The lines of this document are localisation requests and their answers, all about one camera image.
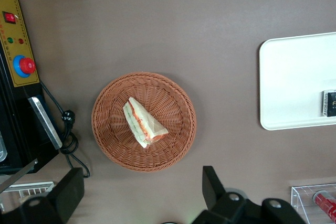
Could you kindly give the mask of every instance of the wicker basket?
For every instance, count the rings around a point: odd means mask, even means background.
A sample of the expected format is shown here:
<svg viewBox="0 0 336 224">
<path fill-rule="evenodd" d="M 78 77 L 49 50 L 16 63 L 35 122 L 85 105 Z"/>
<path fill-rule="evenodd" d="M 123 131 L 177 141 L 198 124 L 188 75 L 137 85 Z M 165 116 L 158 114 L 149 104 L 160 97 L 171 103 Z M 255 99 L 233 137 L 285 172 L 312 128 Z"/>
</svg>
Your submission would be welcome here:
<svg viewBox="0 0 336 224">
<path fill-rule="evenodd" d="M 138 100 L 169 134 L 142 148 L 131 132 L 122 107 Z M 188 95 L 176 83 L 156 73 L 121 76 L 99 94 L 92 112 L 92 129 L 101 150 L 115 163 L 138 172 L 156 172 L 178 162 L 190 149 L 196 115 Z"/>
</svg>

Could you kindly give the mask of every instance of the clear plastic container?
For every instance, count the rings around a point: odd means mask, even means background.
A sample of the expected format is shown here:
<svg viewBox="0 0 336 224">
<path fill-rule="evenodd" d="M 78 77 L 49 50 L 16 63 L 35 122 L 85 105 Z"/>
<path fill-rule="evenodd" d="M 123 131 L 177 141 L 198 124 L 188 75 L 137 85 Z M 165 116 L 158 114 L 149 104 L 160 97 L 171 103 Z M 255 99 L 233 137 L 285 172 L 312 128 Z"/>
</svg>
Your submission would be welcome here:
<svg viewBox="0 0 336 224">
<path fill-rule="evenodd" d="M 313 200 L 314 194 L 321 190 L 336 197 L 336 183 L 292 187 L 291 205 L 307 224 L 334 224 Z"/>
</svg>

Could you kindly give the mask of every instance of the sandwich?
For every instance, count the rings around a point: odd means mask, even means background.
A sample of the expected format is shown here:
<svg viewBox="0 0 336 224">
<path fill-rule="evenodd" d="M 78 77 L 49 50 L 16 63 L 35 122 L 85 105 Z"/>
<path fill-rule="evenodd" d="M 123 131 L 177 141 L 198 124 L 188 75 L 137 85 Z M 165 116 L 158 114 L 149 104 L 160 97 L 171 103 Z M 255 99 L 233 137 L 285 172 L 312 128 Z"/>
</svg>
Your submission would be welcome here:
<svg viewBox="0 0 336 224">
<path fill-rule="evenodd" d="M 168 134 L 168 130 L 133 97 L 129 98 L 123 110 L 135 139 L 143 148 Z"/>
</svg>

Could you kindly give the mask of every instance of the machine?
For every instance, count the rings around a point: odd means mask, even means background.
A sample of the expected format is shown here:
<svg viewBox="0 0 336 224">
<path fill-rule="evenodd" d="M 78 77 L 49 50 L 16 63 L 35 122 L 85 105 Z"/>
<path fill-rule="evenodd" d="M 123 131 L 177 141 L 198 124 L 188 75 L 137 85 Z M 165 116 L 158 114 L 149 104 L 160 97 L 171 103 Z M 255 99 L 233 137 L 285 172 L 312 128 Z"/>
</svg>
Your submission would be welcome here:
<svg viewBox="0 0 336 224">
<path fill-rule="evenodd" d="M 18 0 L 0 0 L 0 174 L 38 159 L 36 172 L 62 147 L 45 105 Z"/>
</svg>

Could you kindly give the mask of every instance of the black cable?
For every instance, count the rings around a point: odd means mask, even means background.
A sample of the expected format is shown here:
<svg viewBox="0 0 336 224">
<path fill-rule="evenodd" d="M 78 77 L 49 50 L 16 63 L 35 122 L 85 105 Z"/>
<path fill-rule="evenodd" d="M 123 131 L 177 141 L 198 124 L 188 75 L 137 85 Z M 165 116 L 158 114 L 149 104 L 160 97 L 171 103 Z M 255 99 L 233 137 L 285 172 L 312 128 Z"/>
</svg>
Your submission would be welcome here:
<svg viewBox="0 0 336 224">
<path fill-rule="evenodd" d="M 44 85 L 43 82 L 41 82 L 42 88 L 44 91 L 48 94 L 48 96 L 51 98 L 51 100 L 54 102 L 54 104 L 57 106 L 58 110 L 62 114 L 62 120 L 64 122 L 64 132 L 61 136 L 61 141 L 63 143 L 62 147 L 60 148 L 60 152 L 65 155 L 67 162 L 72 169 L 74 166 L 71 163 L 70 156 L 77 161 L 78 164 L 80 164 L 86 171 L 86 175 L 84 175 L 84 178 L 90 177 L 90 170 L 89 168 L 81 161 L 78 157 L 74 155 L 74 152 L 78 148 L 78 139 L 77 137 L 71 132 L 73 124 L 75 123 L 75 113 L 73 113 L 71 110 L 64 111 L 61 107 L 61 105 L 56 101 L 54 96 L 50 93 L 50 91 L 47 89 L 47 87 Z"/>
</svg>

